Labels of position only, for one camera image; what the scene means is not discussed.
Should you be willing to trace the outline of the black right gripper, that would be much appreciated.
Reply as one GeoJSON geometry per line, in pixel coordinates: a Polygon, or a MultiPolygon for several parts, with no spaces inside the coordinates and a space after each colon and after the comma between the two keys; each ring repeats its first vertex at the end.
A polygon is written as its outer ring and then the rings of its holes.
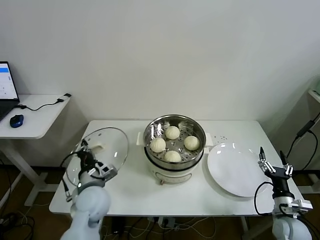
{"type": "Polygon", "coordinates": [[[292,176],[293,166],[287,163],[287,157],[281,150],[279,152],[280,160],[285,171],[276,171],[274,167],[267,161],[263,147],[259,150],[258,165],[265,175],[271,179],[273,185],[273,198],[290,197],[290,189],[288,179],[292,176]]]}

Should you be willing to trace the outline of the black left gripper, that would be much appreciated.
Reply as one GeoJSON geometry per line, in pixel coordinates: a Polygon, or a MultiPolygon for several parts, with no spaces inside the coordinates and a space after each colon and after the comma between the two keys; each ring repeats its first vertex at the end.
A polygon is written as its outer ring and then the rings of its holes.
{"type": "Polygon", "coordinates": [[[95,159],[93,153],[89,151],[88,142],[85,139],[81,140],[80,149],[76,155],[80,159],[79,174],[89,172],[91,169],[98,169],[96,167],[97,160],[95,159]]]}

